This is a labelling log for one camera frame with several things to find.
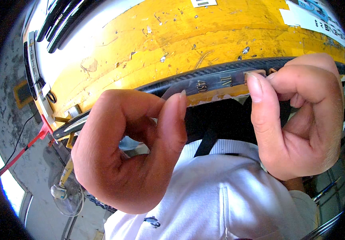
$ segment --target carbon fiber pattern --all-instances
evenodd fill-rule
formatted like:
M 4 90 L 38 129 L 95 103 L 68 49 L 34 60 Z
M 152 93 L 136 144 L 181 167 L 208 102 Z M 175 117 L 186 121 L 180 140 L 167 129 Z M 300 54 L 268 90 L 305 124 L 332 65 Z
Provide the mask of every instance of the carbon fiber pattern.
M 37 42 L 41 42 L 43 41 L 43 39 L 45 39 L 47 31 L 54 24 L 56 18 L 66 7 L 67 3 L 67 0 L 58 0 L 54 3 L 54 6 L 51 7 L 50 12 L 46 16 L 45 22 L 43 23 L 41 29 L 38 31 L 36 39 Z
M 241 68 L 255 68 L 255 69 L 264 69 L 266 72 L 270 68 L 274 68 L 279 70 L 284 64 L 295 57 L 273 57 L 273 58 L 254 58 L 254 59 L 247 59 L 241 61 L 234 61 L 229 63 L 222 63 L 218 65 L 208 66 L 205 68 L 199 68 L 193 71 L 189 71 L 186 73 L 178 74 L 175 76 L 171 76 L 165 79 L 161 79 L 157 82 L 153 82 L 151 84 L 147 84 L 137 88 L 137 90 L 155 94 L 158 97 L 161 97 L 164 92 L 172 86 L 174 83 L 179 82 L 181 80 L 186 80 L 198 76 L 204 76 L 211 73 L 218 73 L 227 70 L 237 70 Z
M 74 7 L 51 39 L 47 46 L 47 51 L 49 53 L 54 53 L 84 17 L 103 1 L 104 0 L 85 0 L 79 6 L 77 5 Z
M 62 13 L 62 17 L 59 19 L 59 21 L 50 29 L 48 36 L 46 36 L 47 41 L 51 41 L 53 39 L 55 33 L 57 32 L 59 26 L 63 23 L 67 15 L 74 9 L 74 7 L 79 3 L 79 0 L 71 1 L 69 3 L 69 7 L 65 10 L 65 12 Z
M 273 68 L 275 70 L 279 70 L 282 68 L 286 62 L 294 59 L 295 57 L 273 57 L 273 58 L 256 58 L 256 59 L 247 59 L 247 60 L 241 60 L 241 61 L 235 61 L 235 62 L 229 62 L 229 63 L 223 63 L 213 66 L 208 66 L 205 68 L 199 68 L 193 71 L 189 71 L 186 73 L 178 74 L 175 76 L 171 76 L 165 79 L 161 79 L 157 82 L 153 82 L 144 86 L 141 86 L 137 88 L 136 90 L 142 91 L 145 93 L 151 93 L 155 94 L 158 97 L 161 97 L 167 89 L 172 86 L 174 83 L 195 78 L 199 76 L 204 76 L 211 73 L 219 73 L 227 70 L 237 70 L 242 68 L 255 68 L 255 69 L 263 69 L 266 70 L 266 73 L 268 74 L 268 70 L 270 68 Z M 336 66 L 338 68 L 338 71 L 340 74 L 345 74 L 345 64 L 335 62 Z M 83 124 L 75 127 L 74 129 L 71 129 L 67 132 L 64 132 L 64 130 L 76 122 L 78 119 L 81 119 L 82 117 L 86 116 L 86 114 L 89 114 L 89 111 L 80 114 L 79 116 L 73 118 L 68 123 L 64 124 L 60 128 L 54 131 L 54 139 L 58 140 L 62 137 L 65 137 L 69 135 L 71 132 L 77 132 L 82 129 Z

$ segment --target finger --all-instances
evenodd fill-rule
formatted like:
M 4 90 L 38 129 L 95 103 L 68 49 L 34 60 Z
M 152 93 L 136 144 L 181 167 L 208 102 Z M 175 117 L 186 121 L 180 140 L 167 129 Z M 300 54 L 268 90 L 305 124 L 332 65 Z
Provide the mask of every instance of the finger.
M 141 117 L 157 118 L 164 100 L 135 90 L 108 90 L 94 104 L 81 134 L 89 132 L 91 143 L 105 143 L 100 151 L 110 155 L 121 141 L 127 123 Z
M 294 108 L 300 108 L 303 106 L 305 99 L 299 95 L 299 93 L 295 93 L 295 95 L 290 100 L 290 106 Z
M 340 136 L 343 96 L 333 73 L 314 66 L 288 65 L 281 68 L 270 83 L 280 94 L 298 93 L 313 103 L 317 129 L 314 144 L 335 141 L 336 136 Z
M 287 101 L 287 100 L 290 100 L 294 95 L 295 93 L 283 93 L 283 94 L 278 93 L 277 98 L 279 99 L 279 101 Z
M 134 122 L 142 116 L 157 117 L 164 102 L 135 90 L 105 91 L 94 104 L 78 137 L 77 147 L 72 151 L 78 179 L 90 182 L 89 173 L 102 169 L 106 172 L 96 178 L 114 176 L 122 164 L 118 145 L 126 122 Z
M 259 156 L 268 171 L 275 160 L 285 155 L 280 125 L 279 101 L 274 88 L 263 76 L 248 74 L 247 86 L 252 99 L 251 122 L 254 126 Z
M 336 68 L 333 58 L 326 53 L 314 53 L 301 55 L 291 61 L 288 61 L 285 66 L 288 65 L 311 65 L 326 71 L 333 73 L 337 79 L 340 79 L 339 71 Z
M 171 96 L 159 114 L 156 138 L 150 154 L 148 156 L 135 156 L 129 159 L 130 161 L 123 163 L 121 169 L 127 176 L 141 176 L 138 181 L 142 182 L 141 186 L 144 189 L 142 193 L 139 193 L 139 190 L 133 190 L 133 192 L 141 194 L 137 198 L 134 197 L 137 202 L 143 199 L 141 207 L 121 206 L 126 212 L 140 213 L 149 211 L 163 198 L 172 171 L 187 141 L 184 122 L 186 105 L 185 92 L 184 94 Z M 133 161 L 142 162 L 141 167 L 134 167 Z
M 157 135 L 149 157 L 174 167 L 187 142 L 184 117 L 187 97 L 185 91 L 171 96 L 160 111 Z
M 283 131 L 291 132 L 303 139 L 309 140 L 310 127 L 314 119 L 311 103 L 305 103 L 295 115 L 288 120 Z
M 151 148 L 156 137 L 156 122 L 146 116 L 135 122 L 128 122 L 125 135 L 135 141 L 143 142 L 148 148 Z

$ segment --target sticker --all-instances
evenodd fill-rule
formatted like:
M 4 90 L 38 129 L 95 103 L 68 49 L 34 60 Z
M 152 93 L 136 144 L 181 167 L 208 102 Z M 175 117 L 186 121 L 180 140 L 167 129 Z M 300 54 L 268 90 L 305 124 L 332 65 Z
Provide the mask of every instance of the sticker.
M 324 22 L 310 11 L 291 1 L 286 1 L 286 3 L 290 10 L 279 9 L 285 24 L 323 33 L 345 47 L 345 33 L 333 13 L 326 6 L 323 6 L 323 9 L 328 14 L 328 22 Z
M 211 5 L 218 5 L 216 0 L 191 0 L 191 2 L 192 2 L 192 5 L 194 6 L 194 8 L 211 6 Z

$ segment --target black tube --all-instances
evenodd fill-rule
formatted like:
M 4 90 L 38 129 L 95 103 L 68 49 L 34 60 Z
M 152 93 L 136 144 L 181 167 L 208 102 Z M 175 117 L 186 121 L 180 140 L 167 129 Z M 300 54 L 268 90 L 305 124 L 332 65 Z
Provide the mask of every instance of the black tube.
M 62 237 L 60 238 L 61 240 L 63 240 L 63 239 L 65 238 L 67 229 L 69 228 L 69 225 L 70 225 L 70 222 L 71 222 L 71 218 L 73 218 L 73 217 L 69 217 L 69 218 L 67 219 L 66 226 L 65 226 L 65 228 L 63 229 Z
M 66 0 L 55 0 L 54 3 L 51 5 L 49 13 L 46 16 L 45 22 L 43 23 L 41 29 L 38 31 L 37 34 L 37 42 L 43 41 L 45 39 L 46 33 L 48 32 L 49 28 L 54 24 L 57 17 L 66 7 L 68 1 Z
M 78 3 L 57 29 L 54 37 L 47 46 L 47 51 L 54 53 L 84 17 L 102 2 L 103 0 L 82 0 Z
M 73 221 L 71 222 L 71 225 L 70 225 L 70 228 L 69 228 L 69 232 L 67 233 L 66 240 L 70 240 L 71 232 L 73 231 L 74 224 L 75 224 L 75 222 L 77 221 L 77 218 L 78 218 L 78 215 L 76 215 L 76 216 L 73 218 Z
M 219 73 L 228 70 L 237 70 L 242 68 L 255 68 L 255 69 L 263 69 L 266 70 L 266 74 L 268 75 L 268 71 L 270 68 L 275 70 L 279 70 L 282 68 L 286 62 L 294 59 L 295 57 L 273 57 L 273 58 L 254 58 L 254 59 L 247 59 L 241 61 L 234 61 L 229 63 L 222 63 L 218 65 L 208 66 L 205 68 L 199 68 L 196 70 L 192 70 L 189 72 L 181 73 L 178 75 L 174 75 L 165 79 L 161 79 L 157 82 L 153 82 L 141 87 L 136 88 L 141 92 L 151 93 L 158 97 L 161 97 L 167 89 L 169 89 L 173 84 L 194 78 L 199 76 L 204 76 L 207 74 L 212 73 Z M 335 62 L 340 74 L 345 74 L 345 64 Z
M 58 16 L 58 18 L 55 20 L 54 26 L 51 27 L 49 32 L 47 33 L 46 40 L 51 41 L 53 39 L 55 33 L 57 32 L 59 26 L 62 24 L 62 22 L 65 20 L 67 15 L 74 9 L 74 7 L 80 2 L 80 0 L 74 0 L 71 1 L 63 10 L 62 13 Z

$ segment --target peeling paint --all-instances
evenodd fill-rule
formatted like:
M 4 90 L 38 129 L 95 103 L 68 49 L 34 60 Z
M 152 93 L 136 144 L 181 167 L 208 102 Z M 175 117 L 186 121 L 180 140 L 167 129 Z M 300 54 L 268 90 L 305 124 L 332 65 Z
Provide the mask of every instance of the peeling paint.
M 250 51 L 250 47 L 245 47 L 242 51 L 243 54 L 247 54 Z

